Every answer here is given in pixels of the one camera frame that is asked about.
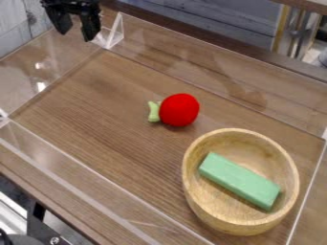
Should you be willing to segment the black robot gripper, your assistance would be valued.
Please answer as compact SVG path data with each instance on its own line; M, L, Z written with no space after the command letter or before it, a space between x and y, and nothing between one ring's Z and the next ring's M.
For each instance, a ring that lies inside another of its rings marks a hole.
M70 14L80 15L84 41L92 41L102 30L100 0L40 0L56 31L66 34L74 22Z

